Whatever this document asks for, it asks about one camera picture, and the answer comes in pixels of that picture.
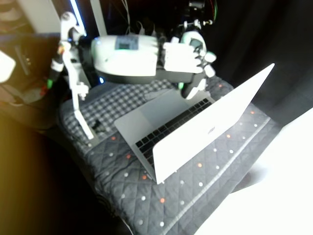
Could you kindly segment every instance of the silver laptop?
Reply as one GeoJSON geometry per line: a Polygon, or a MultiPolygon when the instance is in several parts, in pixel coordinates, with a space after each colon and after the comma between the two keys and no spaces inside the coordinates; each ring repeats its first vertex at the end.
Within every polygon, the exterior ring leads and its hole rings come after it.
{"type": "Polygon", "coordinates": [[[157,184],[233,126],[273,69],[268,66],[218,101],[191,100],[169,90],[115,121],[118,131],[157,184]]]}

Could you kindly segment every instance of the table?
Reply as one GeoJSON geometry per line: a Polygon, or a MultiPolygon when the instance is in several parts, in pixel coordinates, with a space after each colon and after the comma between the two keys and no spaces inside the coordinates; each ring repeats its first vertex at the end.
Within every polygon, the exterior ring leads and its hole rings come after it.
{"type": "MultiPolygon", "coordinates": [[[[144,104],[167,81],[149,85],[106,84],[90,91],[82,114],[100,143],[88,147],[72,112],[71,101],[60,109],[59,123],[90,167],[95,190],[105,197],[136,235],[192,235],[249,171],[280,126],[250,104],[238,123],[201,153],[157,185],[118,133],[113,122],[144,104]]],[[[207,91],[218,100],[232,87],[218,77],[207,91]]]]}

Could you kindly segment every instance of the laptop lid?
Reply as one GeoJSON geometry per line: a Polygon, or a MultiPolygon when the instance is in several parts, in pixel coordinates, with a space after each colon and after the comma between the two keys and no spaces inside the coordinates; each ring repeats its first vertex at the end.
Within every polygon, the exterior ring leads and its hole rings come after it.
{"type": "Polygon", "coordinates": [[[239,120],[273,67],[274,64],[271,64],[260,71],[154,146],[157,184],[239,120]]]}

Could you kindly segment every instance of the laptop keyboard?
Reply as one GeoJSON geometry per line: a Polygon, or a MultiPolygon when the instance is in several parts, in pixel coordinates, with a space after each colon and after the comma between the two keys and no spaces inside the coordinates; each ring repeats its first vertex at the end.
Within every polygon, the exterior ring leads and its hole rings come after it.
{"type": "Polygon", "coordinates": [[[190,109],[186,110],[185,112],[179,114],[177,117],[170,120],[165,125],[161,126],[160,128],[156,129],[152,133],[148,134],[142,140],[136,143],[139,150],[143,153],[145,158],[148,160],[150,165],[154,169],[154,162],[153,162],[153,152],[152,149],[161,139],[175,131],[177,128],[181,127],[187,121],[192,119],[194,116],[202,112],[204,109],[209,107],[212,103],[208,99],[204,99],[199,103],[192,106],[190,109]]]}

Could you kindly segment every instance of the dark background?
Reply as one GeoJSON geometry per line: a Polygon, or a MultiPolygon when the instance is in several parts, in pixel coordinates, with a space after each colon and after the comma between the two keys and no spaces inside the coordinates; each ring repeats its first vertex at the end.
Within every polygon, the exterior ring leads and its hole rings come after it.
{"type": "MultiPolygon", "coordinates": [[[[65,1],[54,0],[59,14],[65,1]]],[[[91,6],[78,5],[91,37],[97,36],[91,6]]],[[[276,66],[254,103],[285,125],[313,107],[313,2],[309,0],[218,0],[219,14],[203,30],[207,47],[216,53],[217,75],[238,86],[271,63],[276,66]]],[[[154,22],[168,31],[180,23],[183,1],[128,0],[132,27],[135,21],[154,22]]],[[[101,1],[109,34],[124,34],[126,11],[119,0],[101,1]]]]}

